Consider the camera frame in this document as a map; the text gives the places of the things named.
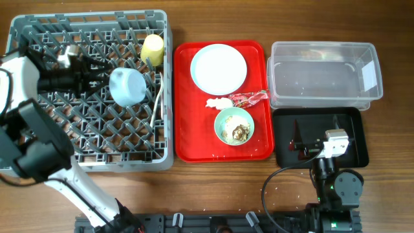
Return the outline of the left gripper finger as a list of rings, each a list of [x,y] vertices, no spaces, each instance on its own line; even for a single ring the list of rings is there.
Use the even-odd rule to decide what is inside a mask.
[[[112,65],[110,63],[106,63],[104,61],[99,61],[92,59],[90,57],[83,57],[83,62],[85,63],[85,67],[88,71],[94,72],[107,72],[112,69]]]
[[[108,84],[109,84],[108,78],[102,78],[100,80],[92,81],[88,84],[86,91],[85,91],[85,95],[91,96],[92,94],[96,93],[97,91],[99,91],[101,88],[105,87]]]

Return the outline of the cream plastic spoon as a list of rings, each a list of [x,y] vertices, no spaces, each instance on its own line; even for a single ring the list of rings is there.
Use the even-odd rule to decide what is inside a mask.
[[[155,126],[155,120],[156,120],[156,117],[157,117],[158,103],[160,102],[163,90],[164,90],[164,83],[161,83],[160,89],[159,89],[159,91],[157,93],[157,96],[155,98],[154,108],[153,108],[153,112],[152,112],[152,115],[151,115],[150,126],[152,128]]]

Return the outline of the yellow plastic cup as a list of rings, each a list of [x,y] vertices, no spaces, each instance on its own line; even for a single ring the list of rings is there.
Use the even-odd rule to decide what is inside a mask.
[[[156,34],[148,35],[142,45],[140,58],[146,65],[147,59],[153,67],[161,65],[164,61],[164,40]]]

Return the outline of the cream plastic fork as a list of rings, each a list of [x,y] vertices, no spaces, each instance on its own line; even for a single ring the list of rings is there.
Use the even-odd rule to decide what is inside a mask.
[[[158,93],[160,100],[160,119],[164,120],[164,75],[160,73],[160,91]]]

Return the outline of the light blue bowl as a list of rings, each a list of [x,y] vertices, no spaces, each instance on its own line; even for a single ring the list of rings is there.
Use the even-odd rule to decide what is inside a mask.
[[[146,90],[145,78],[136,69],[115,68],[109,77],[109,92],[115,103],[121,107],[143,101]]]

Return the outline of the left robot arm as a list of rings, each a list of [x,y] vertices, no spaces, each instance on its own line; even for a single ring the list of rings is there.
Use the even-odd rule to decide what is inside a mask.
[[[45,184],[80,209],[94,232],[145,232],[144,224],[80,167],[66,132],[38,104],[39,93],[91,94],[108,83],[111,64],[75,45],[57,58],[30,47],[1,57],[1,160],[24,179]]]

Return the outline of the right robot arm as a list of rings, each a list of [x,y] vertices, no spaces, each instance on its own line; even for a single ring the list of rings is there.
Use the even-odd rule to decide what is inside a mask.
[[[294,232],[361,232],[360,205],[364,179],[351,169],[340,170],[335,159],[349,147],[349,136],[344,129],[325,132],[324,139],[312,143],[302,140],[299,124],[294,121],[293,139],[289,150],[298,151],[299,159],[311,162],[310,176],[318,196],[301,215],[301,222],[292,227]]]

